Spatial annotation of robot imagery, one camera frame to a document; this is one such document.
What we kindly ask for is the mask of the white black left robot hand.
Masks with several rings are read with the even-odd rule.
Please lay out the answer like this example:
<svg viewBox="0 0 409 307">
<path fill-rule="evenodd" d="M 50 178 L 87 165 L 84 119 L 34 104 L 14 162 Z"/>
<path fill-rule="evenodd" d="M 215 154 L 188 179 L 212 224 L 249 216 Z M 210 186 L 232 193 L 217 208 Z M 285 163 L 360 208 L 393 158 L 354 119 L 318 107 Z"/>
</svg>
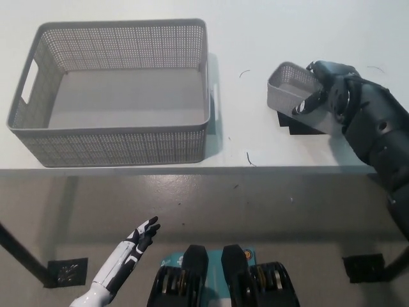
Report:
<svg viewBox="0 0 409 307">
<path fill-rule="evenodd" d="M 103 286 L 111 295 L 122 287 L 140 261 L 144 252 L 153 243 L 160 228 L 158 217 L 139 225 L 121 241 L 96 274 L 93 283 Z"/>
</svg>

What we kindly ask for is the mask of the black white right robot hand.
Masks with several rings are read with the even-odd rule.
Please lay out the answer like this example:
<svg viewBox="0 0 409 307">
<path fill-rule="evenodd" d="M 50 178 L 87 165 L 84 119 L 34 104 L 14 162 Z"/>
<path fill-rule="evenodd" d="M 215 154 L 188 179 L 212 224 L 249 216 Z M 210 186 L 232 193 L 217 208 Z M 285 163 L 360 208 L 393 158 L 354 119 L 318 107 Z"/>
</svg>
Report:
<svg viewBox="0 0 409 307">
<path fill-rule="evenodd" d="M 321 89 L 295 106 L 291 111 L 294 116 L 310 114 L 326 106 L 335 122 L 347 126 L 355 113 L 372 101 L 390 106 L 399 115 L 408 114 L 389 89 L 362 78 L 351 65 L 319 60 L 310 63 L 306 70 L 318 80 Z"/>
</svg>

